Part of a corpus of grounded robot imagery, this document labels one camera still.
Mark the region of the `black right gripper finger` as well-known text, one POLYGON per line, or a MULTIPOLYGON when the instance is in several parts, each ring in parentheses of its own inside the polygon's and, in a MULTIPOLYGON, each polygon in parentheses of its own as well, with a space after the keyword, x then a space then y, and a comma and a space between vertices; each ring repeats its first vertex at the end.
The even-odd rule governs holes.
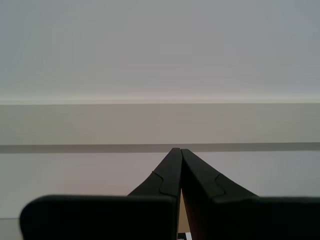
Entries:
POLYGON ((182 149, 181 190, 194 240, 318 240, 318 197, 262 197, 182 149))
POLYGON ((46 195, 21 211, 25 240, 175 240, 182 151, 173 148, 130 194, 46 195))

